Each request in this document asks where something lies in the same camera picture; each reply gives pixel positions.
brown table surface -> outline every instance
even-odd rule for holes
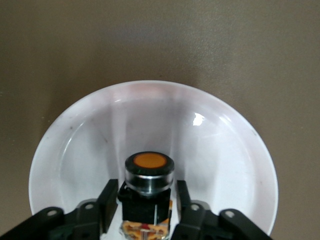
[[[83,96],[166,80],[222,99],[272,155],[276,240],[320,236],[320,4],[1,1],[0,235],[31,215],[28,177],[50,124]]]

plate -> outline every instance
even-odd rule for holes
[[[218,214],[242,211],[270,234],[278,208],[272,158],[257,131],[235,109],[199,89],[158,80],[112,85],[85,96],[50,126],[29,177],[33,214],[57,206],[71,212],[97,198],[109,179],[124,181],[127,157],[142,151],[170,156],[175,180],[191,199]],[[178,223],[172,188],[172,226]],[[119,239],[121,207],[107,237]]]

orange circle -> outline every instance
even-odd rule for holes
[[[141,168],[157,169],[166,165],[167,159],[158,153],[147,152],[135,156],[133,163]]]

shallow white bowl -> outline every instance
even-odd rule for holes
[[[156,151],[175,162],[193,200],[218,214],[242,211],[270,234],[278,182],[255,129],[232,107],[196,88],[166,81],[132,81],[93,92],[64,111],[43,136],[29,178],[32,213],[49,206],[71,212],[96,198],[109,179],[124,180],[130,155]],[[172,186],[175,201],[175,188]],[[174,202],[172,227],[178,222]],[[120,238],[118,207],[108,232]]]

orange button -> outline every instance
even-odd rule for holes
[[[146,152],[141,153],[134,157],[133,162],[135,165],[145,169],[161,168],[167,163],[167,159],[157,153]]]

